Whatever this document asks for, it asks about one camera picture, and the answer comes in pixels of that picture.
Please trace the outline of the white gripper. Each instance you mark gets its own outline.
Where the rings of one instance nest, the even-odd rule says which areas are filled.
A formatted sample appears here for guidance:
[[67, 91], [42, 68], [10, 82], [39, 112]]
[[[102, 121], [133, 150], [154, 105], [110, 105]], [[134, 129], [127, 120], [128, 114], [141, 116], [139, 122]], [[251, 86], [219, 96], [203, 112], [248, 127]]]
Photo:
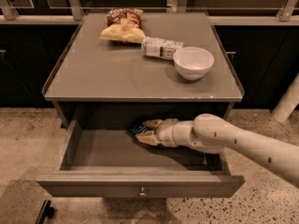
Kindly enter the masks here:
[[178, 119], [151, 119], [145, 120], [142, 124], [155, 131], [147, 131], [144, 133], [138, 133], [135, 137], [142, 143], [151, 146], [158, 146], [159, 144], [164, 147], [176, 147], [176, 143], [173, 137], [173, 128], [178, 122]]

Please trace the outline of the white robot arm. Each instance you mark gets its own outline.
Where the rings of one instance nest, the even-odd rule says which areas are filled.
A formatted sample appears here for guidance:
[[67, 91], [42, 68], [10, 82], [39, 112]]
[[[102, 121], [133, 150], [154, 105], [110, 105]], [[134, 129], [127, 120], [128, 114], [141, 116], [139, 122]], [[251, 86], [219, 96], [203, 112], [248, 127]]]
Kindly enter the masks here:
[[152, 119], [136, 139], [150, 146], [188, 147], [218, 154], [226, 147], [240, 153], [294, 186], [299, 185], [299, 146], [243, 130], [208, 113], [193, 120]]

